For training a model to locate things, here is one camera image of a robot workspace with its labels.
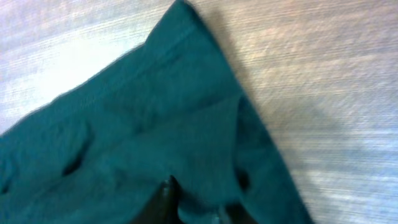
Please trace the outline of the black shorts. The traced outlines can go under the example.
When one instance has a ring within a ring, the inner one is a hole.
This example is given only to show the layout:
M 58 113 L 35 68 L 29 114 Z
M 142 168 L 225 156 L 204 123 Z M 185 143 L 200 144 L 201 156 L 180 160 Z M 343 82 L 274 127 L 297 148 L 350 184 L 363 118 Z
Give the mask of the black shorts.
M 241 203 L 258 223 L 311 217 L 269 133 L 194 8 L 1 136 L 2 223 L 126 223 L 170 176 L 180 218 Z

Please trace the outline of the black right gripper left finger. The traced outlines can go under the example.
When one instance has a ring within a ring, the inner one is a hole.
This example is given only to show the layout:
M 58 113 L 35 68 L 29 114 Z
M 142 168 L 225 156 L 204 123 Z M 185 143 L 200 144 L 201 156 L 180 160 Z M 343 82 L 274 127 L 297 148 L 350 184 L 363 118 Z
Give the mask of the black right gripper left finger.
M 183 224 L 178 215 L 181 188 L 174 176 L 163 181 L 129 224 Z

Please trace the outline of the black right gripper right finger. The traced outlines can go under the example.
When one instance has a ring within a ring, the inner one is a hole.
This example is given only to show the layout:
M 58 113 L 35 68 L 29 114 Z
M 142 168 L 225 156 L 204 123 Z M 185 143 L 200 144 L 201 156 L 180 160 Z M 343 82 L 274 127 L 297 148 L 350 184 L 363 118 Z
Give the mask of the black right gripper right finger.
M 224 223 L 229 224 L 258 224 L 241 203 L 226 205 L 224 208 Z

